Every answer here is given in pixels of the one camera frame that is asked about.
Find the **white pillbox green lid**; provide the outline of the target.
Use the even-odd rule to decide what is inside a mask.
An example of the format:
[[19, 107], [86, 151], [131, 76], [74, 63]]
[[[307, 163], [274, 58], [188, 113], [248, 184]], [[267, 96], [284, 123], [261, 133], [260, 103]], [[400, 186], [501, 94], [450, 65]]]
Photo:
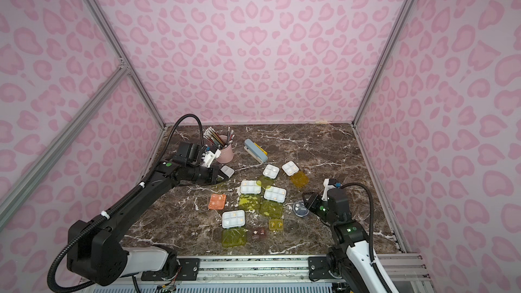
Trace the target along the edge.
[[243, 246], [247, 242], [246, 213], [244, 210], [228, 211], [222, 214], [223, 233], [221, 244], [224, 248]]
[[244, 211], [259, 210], [261, 191], [259, 180], [243, 180], [240, 185], [239, 208]]
[[268, 164], [263, 170], [262, 176], [260, 176], [256, 182], [258, 186], [267, 189], [274, 185], [275, 179], [277, 179], [280, 169], [277, 166]]
[[227, 165], [223, 165], [221, 167], [221, 172], [225, 174], [228, 178], [231, 178], [234, 175], [235, 170]]
[[267, 187], [261, 202], [260, 214], [271, 219], [282, 218], [286, 194], [287, 191], [283, 188]]

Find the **small yellow pillbox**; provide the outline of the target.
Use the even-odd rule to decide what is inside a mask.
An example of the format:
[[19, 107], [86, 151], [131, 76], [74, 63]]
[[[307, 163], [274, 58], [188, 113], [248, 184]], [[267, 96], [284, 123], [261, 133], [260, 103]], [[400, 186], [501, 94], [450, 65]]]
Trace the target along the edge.
[[284, 220], [283, 219], [270, 219], [268, 228], [270, 231], [283, 231], [284, 230]]

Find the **small dark red pillbox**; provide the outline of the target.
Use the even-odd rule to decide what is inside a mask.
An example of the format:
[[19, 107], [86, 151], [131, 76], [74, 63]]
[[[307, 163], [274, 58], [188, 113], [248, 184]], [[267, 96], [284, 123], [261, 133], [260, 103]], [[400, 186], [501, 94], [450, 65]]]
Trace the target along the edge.
[[267, 237], [267, 231], [264, 228], [254, 229], [252, 231], [252, 239], [253, 240], [262, 240]]

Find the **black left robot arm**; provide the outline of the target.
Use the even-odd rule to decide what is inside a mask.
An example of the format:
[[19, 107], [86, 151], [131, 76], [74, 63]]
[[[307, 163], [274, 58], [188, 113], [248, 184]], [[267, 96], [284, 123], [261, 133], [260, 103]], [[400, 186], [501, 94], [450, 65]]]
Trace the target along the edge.
[[91, 283], [108, 286], [122, 276], [152, 272], [156, 278], [173, 278], [179, 270], [176, 252], [156, 245], [125, 248], [120, 242], [131, 226], [163, 195], [183, 183], [201, 186], [228, 181], [234, 169], [221, 164], [179, 165], [163, 162], [150, 178], [90, 222], [77, 221], [69, 229], [66, 268]]

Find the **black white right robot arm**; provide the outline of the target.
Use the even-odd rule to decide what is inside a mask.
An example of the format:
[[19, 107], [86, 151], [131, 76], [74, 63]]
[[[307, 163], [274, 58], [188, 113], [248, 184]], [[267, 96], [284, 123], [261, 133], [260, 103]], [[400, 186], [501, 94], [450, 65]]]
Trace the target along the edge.
[[308, 259], [309, 279], [341, 278], [350, 292], [397, 292], [374, 251], [373, 233], [367, 232], [351, 214], [350, 202], [342, 188], [303, 194], [306, 209], [331, 231], [334, 245], [322, 260]]

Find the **pink pencil cup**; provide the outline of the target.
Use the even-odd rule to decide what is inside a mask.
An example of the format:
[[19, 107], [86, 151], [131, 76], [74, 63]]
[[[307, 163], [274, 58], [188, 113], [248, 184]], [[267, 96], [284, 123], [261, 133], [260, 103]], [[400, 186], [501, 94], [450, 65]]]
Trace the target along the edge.
[[228, 164], [233, 159], [233, 148], [231, 143], [229, 142], [227, 136], [220, 135], [221, 140], [225, 142], [225, 146], [220, 150], [221, 154], [217, 158], [218, 163], [220, 164]]

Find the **white pillbox yellow lid far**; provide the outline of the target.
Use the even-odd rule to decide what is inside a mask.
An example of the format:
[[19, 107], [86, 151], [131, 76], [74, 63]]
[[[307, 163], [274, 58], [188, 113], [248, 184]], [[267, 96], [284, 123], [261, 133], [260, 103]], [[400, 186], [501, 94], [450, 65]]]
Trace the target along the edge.
[[290, 182], [297, 188], [303, 189], [309, 184], [309, 178], [300, 170], [294, 161], [289, 161], [282, 166], [284, 173], [290, 178]]

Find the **orange square pillbox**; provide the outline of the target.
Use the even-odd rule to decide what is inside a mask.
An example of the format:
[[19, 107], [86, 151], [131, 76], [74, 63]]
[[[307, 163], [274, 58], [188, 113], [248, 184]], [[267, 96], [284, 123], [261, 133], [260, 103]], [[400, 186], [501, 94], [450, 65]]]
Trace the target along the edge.
[[210, 201], [208, 203], [209, 210], [223, 210], [226, 205], [226, 195], [215, 194], [213, 193], [210, 196]]

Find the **coloured pencils bundle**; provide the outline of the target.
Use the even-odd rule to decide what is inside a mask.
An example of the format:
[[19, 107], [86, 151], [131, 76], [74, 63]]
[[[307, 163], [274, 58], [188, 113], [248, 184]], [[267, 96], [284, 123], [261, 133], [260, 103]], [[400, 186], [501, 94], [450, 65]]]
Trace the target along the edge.
[[213, 127], [208, 127], [203, 132], [203, 137], [218, 149], [227, 148], [234, 139], [235, 132], [228, 128], [226, 134], [218, 134]]

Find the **blue grey stapler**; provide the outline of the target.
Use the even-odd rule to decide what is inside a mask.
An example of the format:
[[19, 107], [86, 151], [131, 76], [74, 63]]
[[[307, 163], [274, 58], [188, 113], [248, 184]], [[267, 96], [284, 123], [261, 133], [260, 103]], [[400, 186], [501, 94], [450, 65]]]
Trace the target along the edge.
[[244, 149], [250, 154], [259, 164], [264, 164], [267, 162], [268, 157], [267, 153], [260, 148], [255, 142], [251, 141], [251, 139], [246, 139], [244, 141]]

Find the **white pillbox green lid back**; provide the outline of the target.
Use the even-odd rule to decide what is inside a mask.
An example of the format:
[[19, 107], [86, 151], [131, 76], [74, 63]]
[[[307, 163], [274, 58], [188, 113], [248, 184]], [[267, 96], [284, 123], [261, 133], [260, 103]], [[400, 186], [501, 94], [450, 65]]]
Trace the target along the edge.
[[274, 185], [275, 179], [277, 179], [280, 169], [277, 166], [268, 164], [263, 170], [262, 176], [260, 176], [256, 182], [258, 186], [267, 189]]

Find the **white pillbox green lid front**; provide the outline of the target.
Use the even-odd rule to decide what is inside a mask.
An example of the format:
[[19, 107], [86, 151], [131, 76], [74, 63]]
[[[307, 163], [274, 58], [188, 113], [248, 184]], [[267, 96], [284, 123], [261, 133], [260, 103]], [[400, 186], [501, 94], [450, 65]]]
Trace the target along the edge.
[[244, 210], [228, 211], [222, 214], [223, 233], [221, 244], [224, 248], [243, 246], [247, 242], [246, 213]]

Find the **aluminium front rail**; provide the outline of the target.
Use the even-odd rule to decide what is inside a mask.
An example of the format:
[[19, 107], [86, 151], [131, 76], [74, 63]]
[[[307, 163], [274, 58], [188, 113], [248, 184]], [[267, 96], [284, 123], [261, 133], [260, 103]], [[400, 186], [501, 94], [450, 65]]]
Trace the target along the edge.
[[332, 292], [343, 281], [312, 272], [309, 255], [182, 256], [175, 279], [120, 278], [83, 292]]

